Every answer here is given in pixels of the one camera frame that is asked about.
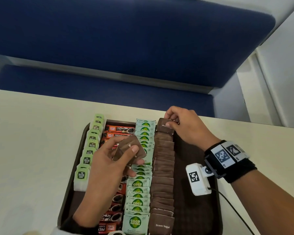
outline tabletop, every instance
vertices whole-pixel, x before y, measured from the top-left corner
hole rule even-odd
[[[71,174],[83,129],[95,113],[107,119],[158,120],[164,111],[0,90],[0,235],[50,234]],[[232,140],[258,169],[294,196],[294,129],[201,117],[217,137]],[[218,180],[255,234],[231,186]],[[220,197],[223,234],[250,234]]]

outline black cable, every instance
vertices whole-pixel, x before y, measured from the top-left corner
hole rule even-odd
[[[253,231],[251,230],[251,228],[247,225],[247,223],[243,220],[243,218],[239,215],[239,213],[236,211],[236,209],[233,207],[233,205],[231,205],[230,201],[228,201],[228,199],[220,192],[218,191],[217,189],[213,189],[213,188],[210,188],[208,187],[208,189],[211,189],[211,190],[214,190],[216,192],[218,192],[220,195],[222,195],[222,197],[229,203],[229,205],[232,207],[232,209],[235,211],[235,213],[239,216],[239,218],[243,221],[243,223],[246,225],[246,227],[249,229],[249,231],[251,232],[252,235],[255,235],[253,233]]]

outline person's right hand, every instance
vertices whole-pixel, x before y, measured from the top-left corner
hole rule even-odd
[[[209,131],[193,110],[171,106],[165,113],[164,118],[175,121],[168,122],[165,126],[174,129],[185,142],[204,151],[221,141]]]

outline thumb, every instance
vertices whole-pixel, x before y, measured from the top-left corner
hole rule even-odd
[[[165,126],[168,127],[168,128],[172,128],[172,129],[174,129],[175,131],[177,131],[177,130],[179,129],[179,127],[180,127],[180,126],[179,126],[176,122],[174,122],[174,121],[167,122],[167,123],[165,124]]]
[[[139,148],[137,145],[131,146],[128,150],[126,150],[121,158],[117,161],[120,167],[122,169],[125,168],[125,166],[129,163],[131,159],[133,159],[134,155],[138,152]]]

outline brown packet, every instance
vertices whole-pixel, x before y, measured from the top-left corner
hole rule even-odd
[[[174,166],[167,165],[153,165],[152,171],[174,171]]]
[[[171,212],[174,212],[174,207],[170,205],[164,205],[162,203],[159,203],[157,201],[151,201],[150,202],[150,209],[164,209]]]
[[[174,179],[169,177],[160,177],[160,176],[153,176],[151,179],[151,184],[161,184],[161,185],[174,185]]]
[[[173,171],[154,171],[153,176],[173,178]]]
[[[152,209],[150,210],[151,214],[162,214],[162,215],[166,215],[169,217],[174,217],[174,213],[168,210],[164,210],[164,209]]]
[[[165,154],[161,154],[161,153],[154,154],[154,158],[160,158],[160,159],[175,161],[175,157],[165,155]]]
[[[133,145],[137,145],[138,146],[138,152],[136,153],[136,155],[129,161],[129,163],[127,164],[127,166],[129,168],[132,167],[132,164],[134,162],[135,159],[141,159],[144,158],[147,154],[143,148],[143,146],[141,145],[141,143],[139,142],[138,138],[135,135],[131,135],[128,136],[126,139],[122,140],[121,142],[119,142],[117,147],[117,150],[114,154],[113,157],[113,161],[117,161],[121,158],[121,156],[123,155],[123,153],[129,149],[131,146]]]
[[[165,199],[173,199],[173,194],[170,193],[165,193],[165,192],[159,192],[155,191],[151,194],[151,198],[153,197],[160,197],[160,198],[165,198]]]
[[[170,235],[174,225],[174,218],[162,214],[150,214],[149,234],[150,235]]]
[[[151,201],[156,201],[164,205],[174,206],[174,200],[173,199],[165,199],[160,197],[153,197]]]
[[[167,133],[156,132],[154,139],[173,142],[173,135],[167,134]]]
[[[174,142],[155,140],[155,148],[174,150]]]
[[[150,194],[152,194],[153,192],[156,192],[156,191],[173,194],[173,186],[161,185],[161,184],[151,184]]]
[[[173,156],[173,157],[175,155],[175,152],[173,150],[162,149],[162,148],[154,148],[154,154],[158,154],[158,153]]]
[[[165,118],[160,118],[158,120],[158,124],[157,124],[157,132],[167,133],[167,134],[173,135],[174,129],[165,126],[165,124],[167,122],[173,122],[173,120],[169,120],[169,119],[165,119]]]
[[[160,159],[160,158],[154,158],[153,165],[164,165],[164,166],[173,166],[174,167],[174,161]]]

